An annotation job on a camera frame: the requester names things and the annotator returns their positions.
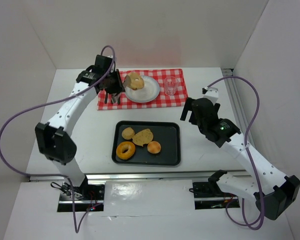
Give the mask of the pale bagel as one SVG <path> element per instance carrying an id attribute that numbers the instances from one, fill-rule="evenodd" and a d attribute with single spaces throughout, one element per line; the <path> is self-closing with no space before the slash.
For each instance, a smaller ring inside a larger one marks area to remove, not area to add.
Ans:
<path id="1" fill-rule="evenodd" d="M 128 78 L 127 87 L 130 89 L 136 91 L 144 88 L 144 79 L 137 72 L 130 72 L 126 77 Z"/>

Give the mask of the orange glazed donut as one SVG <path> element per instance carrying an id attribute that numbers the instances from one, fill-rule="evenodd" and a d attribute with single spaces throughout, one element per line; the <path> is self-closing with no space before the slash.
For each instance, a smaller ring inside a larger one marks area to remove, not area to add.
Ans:
<path id="1" fill-rule="evenodd" d="M 136 152 L 136 146 L 133 142 L 124 141 L 120 143 L 116 148 L 116 155 L 121 160 L 130 159 Z"/>

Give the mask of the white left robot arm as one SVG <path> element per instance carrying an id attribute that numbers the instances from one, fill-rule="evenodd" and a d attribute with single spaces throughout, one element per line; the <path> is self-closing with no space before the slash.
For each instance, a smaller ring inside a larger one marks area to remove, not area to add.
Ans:
<path id="1" fill-rule="evenodd" d="M 87 194 L 93 187 L 75 160 L 77 146 L 71 135 L 82 113 L 101 91 L 105 91 L 114 104 L 125 92 L 125 87 L 114 58 L 98 54 L 94 65 L 78 75 L 71 98 L 47 123 L 38 123 L 35 127 L 39 152 L 57 167 L 65 185 L 74 187 L 74 191 L 81 195 Z"/>

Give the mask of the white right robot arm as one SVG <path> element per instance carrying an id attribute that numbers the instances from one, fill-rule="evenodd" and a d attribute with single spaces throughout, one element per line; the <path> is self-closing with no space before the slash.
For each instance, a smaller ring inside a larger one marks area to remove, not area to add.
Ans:
<path id="1" fill-rule="evenodd" d="M 191 113 L 189 122 L 218 148 L 237 160 L 253 177 L 252 181 L 239 179 L 226 170 L 218 170 L 208 178 L 210 192 L 229 193 L 255 204 L 269 220 L 276 220 L 297 198 L 300 180 L 288 176 L 272 165 L 247 140 L 241 130 L 229 119 L 220 118 L 217 88 L 205 88 L 202 98 L 187 98 L 180 119 Z"/>

